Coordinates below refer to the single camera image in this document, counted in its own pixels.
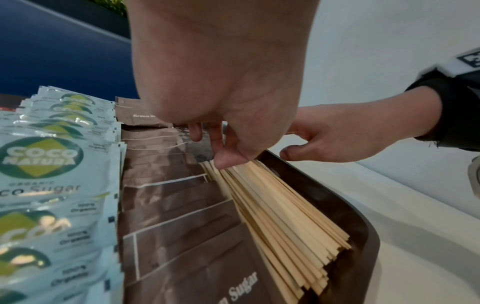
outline hand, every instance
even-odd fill
[[[286,147],[280,157],[289,161],[362,160],[398,140],[428,133],[441,112],[440,97],[427,87],[370,103],[302,107],[287,134],[308,143]]]
[[[294,119],[318,2],[128,0],[140,97],[193,140],[208,123],[217,168],[254,159]]]

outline blue panel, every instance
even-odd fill
[[[1,0],[0,93],[29,96],[39,85],[108,100],[137,98],[130,41]]]

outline brown tray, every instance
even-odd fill
[[[320,299],[310,290],[299,303],[363,304],[380,250],[372,224],[347,201],[271,152],[265,151],[258,159],[350,235],[351,250],[326,267],[329,281]]]

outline stack of wooden stirrers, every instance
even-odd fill
[[[259,161],[222,171],[202,165],[235,201],[287,303],[298,303],[302,287],[320,295],[324,266],[351,248],[349,236]]]

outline white countertop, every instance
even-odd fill
[[[301,143],[285,136],[270,150]],[[365,304],[480,303],[480,220],[356,163],[292,164],[354,205],[379,234]]]

